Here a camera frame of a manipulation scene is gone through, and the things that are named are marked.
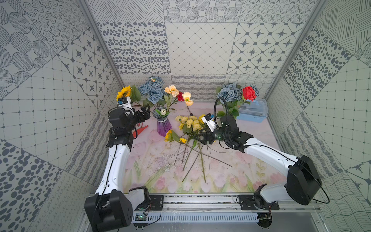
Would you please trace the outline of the small sunflower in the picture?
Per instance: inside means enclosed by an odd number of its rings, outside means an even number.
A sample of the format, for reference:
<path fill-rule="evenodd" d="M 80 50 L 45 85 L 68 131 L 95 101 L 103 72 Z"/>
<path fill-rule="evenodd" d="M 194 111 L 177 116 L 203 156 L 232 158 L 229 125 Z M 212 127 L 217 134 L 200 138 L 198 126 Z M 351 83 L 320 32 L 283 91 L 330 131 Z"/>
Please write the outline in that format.
<path fill-rule="evenodd" d="M 187 152 L 188 140 L 181 137 L 179 139 L 174 139 L 174 141 L 177 142 L 178 144 L 178 148 L 175 154 L 174 165 L 177 164 L 178 160 L 180 160 L 181 164 L 183 164 L 186 156 L 185 154 Z"/>

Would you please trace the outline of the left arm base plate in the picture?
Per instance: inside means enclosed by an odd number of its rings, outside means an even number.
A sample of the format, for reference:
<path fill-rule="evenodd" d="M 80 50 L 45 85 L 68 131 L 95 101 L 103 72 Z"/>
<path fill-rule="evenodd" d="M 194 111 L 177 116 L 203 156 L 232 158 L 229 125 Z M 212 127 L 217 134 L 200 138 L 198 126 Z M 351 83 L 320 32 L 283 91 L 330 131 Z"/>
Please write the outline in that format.
<path fill-rule="evenodd" d="M 126 197 L 134 210 L 160 211 L 163 209 L 164 195 L 150 194 L 146 186 L 130 189 Z"/>

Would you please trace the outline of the large sunflower vase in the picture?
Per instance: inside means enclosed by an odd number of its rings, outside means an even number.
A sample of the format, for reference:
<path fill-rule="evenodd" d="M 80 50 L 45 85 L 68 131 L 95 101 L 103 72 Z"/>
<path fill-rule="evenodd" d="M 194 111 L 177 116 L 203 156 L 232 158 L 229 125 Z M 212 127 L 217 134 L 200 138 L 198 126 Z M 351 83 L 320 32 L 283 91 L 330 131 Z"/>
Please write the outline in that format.
<path fill-rule="evenodd" d="M 201 142 L 199 142 L 198 140 L 196 140 L 196 136 L 200 135 L 200 133 L 202 132 L 202 129 L 205 129 L 207 127 L 206 123 L 203 122 L 203 117 L 205 117 L 205 115 L 201 115 L 199 117 L 196 117 L 196 116 L 186 117 L 186 116 L 184 116 L 184 117 L 181 117 L 181 119 L 180 119 L 179 129 L 184 134 L 181 137 L 181 142 L 183 144 L 185 144 L 188 148 L 190 148 L 190 152 L 187 155 L 183 170 L 186 167 L 186 164 L 188 162 L 188 159 L 189 159 L 189 156 L 190 156 L 191 152 L 192 151 L 197 152 L 196 158 L 195 158 L 191 168 L 189 168 L 187 174 L 185 175 L 183 181 L 189 175 L 189 173 L 190 173 L 193 165 L 195 164 L 195 162 L 198 159 L 200 159 L 203 179 L 204 179 L 204 182 L 206 182 L 205 166 L 204 166 L 204 162 L 203 162 L 203 157 L 204 157 L 203 144 Z"/>

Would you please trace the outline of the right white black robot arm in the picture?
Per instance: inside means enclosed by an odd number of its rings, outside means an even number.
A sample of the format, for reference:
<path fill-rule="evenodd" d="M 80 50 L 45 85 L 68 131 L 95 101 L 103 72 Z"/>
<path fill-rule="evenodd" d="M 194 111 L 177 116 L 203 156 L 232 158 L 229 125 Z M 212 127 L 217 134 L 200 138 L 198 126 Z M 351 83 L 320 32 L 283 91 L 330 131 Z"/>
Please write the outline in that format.
<path fill-rule="evenodd" d="M 276 150 L 255 138 L 240 131 L 234 117 L 228 110 L 216 120 L 216 113 L 202 117 L 206 128 L 194 136 L 204 145 L 223 141 L 227 148 L 252 155 L 285 176 L 286 180 L 275 185 L 262 184 L 255 191 L 253 200 L 257 209 L 264 209 L 276 201 L 293 200 L 307 206 L 322 189 L 322 181 L 314 162 L 307 156 L 297 157 Z"/>

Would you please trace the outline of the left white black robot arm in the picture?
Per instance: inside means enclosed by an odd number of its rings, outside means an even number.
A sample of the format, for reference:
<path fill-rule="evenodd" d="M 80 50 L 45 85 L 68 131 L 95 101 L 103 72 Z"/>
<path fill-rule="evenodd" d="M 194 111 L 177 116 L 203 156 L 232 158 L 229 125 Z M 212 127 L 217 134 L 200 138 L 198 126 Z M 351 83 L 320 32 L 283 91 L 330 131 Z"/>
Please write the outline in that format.
<path fill-rule="evenodd" d="M 107 165 L 95 195 L 86 198 L 84 209 L 94 232 L 108 232 L 131 225 L 134 210 L 147 209 L 150 205 L 148 189 L 136 187 L 127 195 L 123 182 L 136 125 L 150 119 L 149 107 L 139 111 L 127 106 L 114 108 L 108 113 L 112 124 L 109 130 Z"/>

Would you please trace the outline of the large sunflower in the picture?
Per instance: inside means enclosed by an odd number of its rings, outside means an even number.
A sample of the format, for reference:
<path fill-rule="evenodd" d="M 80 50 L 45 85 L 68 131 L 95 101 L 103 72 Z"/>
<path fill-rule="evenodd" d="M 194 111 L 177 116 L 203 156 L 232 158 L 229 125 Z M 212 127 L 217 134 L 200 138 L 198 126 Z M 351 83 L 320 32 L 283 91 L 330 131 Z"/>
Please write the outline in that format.
<path fill-rule="evenodd" d="M 142 95 L 138 88 L 133 85 L 124 87 L 120 92 L 117 93 L 117 101 L 120 101 L 120 99 L 124 97 L 130 97 L 133 102 L 139 102 L 142 98 Z"/>
<path fill-rule="evenodd" d="M 225 165 L 231 167 L 230 164 L 227 164 L 226 162 L 209 155 L 208 154 L 208 151 L 210 149 L 209 146 L 206 147 L 207 152 L 204 153 L 203 152 L 203 146 L 200 145 L 199 142 L 194 140 L 192 136 L 190 136 L 188 138 L 184 138 L 182 136 L 178 136 L 178 134 L 174 130 L 169 130 L 165 135 L 165 141 L 169 142 L 169 143 L 170 142 L 177 142 L 179 144 L 179 148 L 177 150 L 177 155 L 176 155 L 174 165 L 176 164 L 176 161 L 178 160 L 179 155 L 181 156 L 181 160 L 180 160 L 181 163 L 186 165 L 192 151 L 196 151 L 199 154 L 199 156 L 202 156 L 202 157 L 206 156 L 207 158 L 216 160 L 218 162 L 221 162 L 222 164 L 225 164 Z"/>

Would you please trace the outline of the yellow rose bunch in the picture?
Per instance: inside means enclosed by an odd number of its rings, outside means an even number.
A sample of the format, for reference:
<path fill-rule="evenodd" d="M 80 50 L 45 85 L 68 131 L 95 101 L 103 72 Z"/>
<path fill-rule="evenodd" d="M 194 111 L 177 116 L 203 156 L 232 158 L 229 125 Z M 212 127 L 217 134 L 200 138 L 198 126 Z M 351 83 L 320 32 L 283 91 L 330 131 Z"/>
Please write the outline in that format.
<path fill-rule="evenodd" d="M 201 122 L 200 118 L 197 118 L 196 116 L 177 116 L 175 120 L 177 123 L 179 123 L 179 130 L 182 132 L 182 134 L 179 136 L 184 138 L 192 136 L 194 139 L 194 135 L 200 134 L 201 130 L 204 129 L 204 123 Z M 206 182 L 203 157 L 201 158 L 201 164 L 204 182 Z"/>

